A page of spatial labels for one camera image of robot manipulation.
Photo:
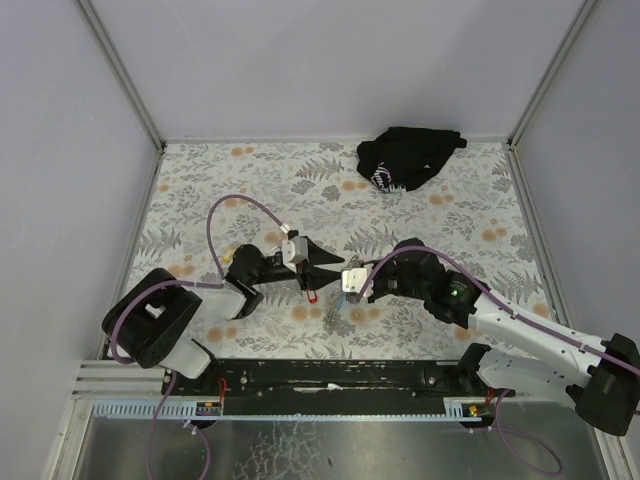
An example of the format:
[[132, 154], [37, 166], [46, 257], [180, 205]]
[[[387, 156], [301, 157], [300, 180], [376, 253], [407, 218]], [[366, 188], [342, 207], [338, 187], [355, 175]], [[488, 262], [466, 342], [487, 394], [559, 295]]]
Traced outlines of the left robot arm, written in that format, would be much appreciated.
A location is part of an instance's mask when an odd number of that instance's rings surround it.
[[156, 268], [112, 307], [102, 330], [109, 338], [112, 357], [121, 364], [135, 363], [143, 369], [160, 366], [189, 380], [202, 376], [218, 380], [214, 355], [184, 336], [203, 303], [196, 289], [212, 292], [213, 312], [219, 317], [242, 319], [264, 299], [258, 285], [294, 281], [314, 301], [318, 290], [341, 279], [339, 272], [326, 267], [344, 262], [294, 231], [271, 255], [252, 244], [241, 245], [221, 283], [179, 280], [168, 270]]

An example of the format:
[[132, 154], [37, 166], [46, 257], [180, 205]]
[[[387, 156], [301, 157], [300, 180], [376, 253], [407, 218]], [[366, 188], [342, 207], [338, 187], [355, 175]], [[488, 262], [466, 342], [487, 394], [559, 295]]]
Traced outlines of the grey keyring with blue handle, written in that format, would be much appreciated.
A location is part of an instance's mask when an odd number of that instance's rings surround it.
[[[347, 263], [341, 267], [340, 273], [343, 273], [346, 270], [351, 270], [353, 268], [360, 268], [363, 264], [363, 260], [357, 255], [353, 255]], [[331, 293], [330, 300], [327, 305], [327, 314], [325, 316], [325, 321], [328, 324], [335, 323], [341, 315], [341, 309], [347, 303], [349, 294], [343, 291], [341, 281], [339, 281], [339, 286], [336, 288], [334, 292]]]

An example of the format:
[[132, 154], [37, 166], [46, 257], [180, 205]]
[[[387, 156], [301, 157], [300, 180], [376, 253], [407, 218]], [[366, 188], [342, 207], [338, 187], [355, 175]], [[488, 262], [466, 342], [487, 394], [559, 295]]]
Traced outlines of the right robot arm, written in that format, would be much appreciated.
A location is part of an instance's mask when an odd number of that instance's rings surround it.
[[416, 238], [380, 260], [344, 270], [341, 289], [370, 303], [386, 295], [420, 300], [439, 321], [527, 353], [518, 360], [482, 349], [474, 372], [489, 388], [564, 404], [618, 437], [639, 413], [639, 349], [632, 339], [619, 333], [604, 339], [529, 313]]

